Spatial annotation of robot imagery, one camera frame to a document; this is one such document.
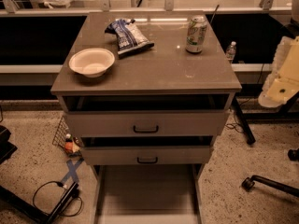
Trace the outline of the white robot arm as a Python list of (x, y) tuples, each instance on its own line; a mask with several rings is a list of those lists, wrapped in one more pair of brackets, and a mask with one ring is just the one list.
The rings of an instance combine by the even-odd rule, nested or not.
[[(299, 0), (292, 0), (292, 26), (298, 27)], [(283, 36), (277, 46), (272, 72), (267, 76), (258, 103), (276, 108), (285, 105), (299, 92), (299, 35)]]

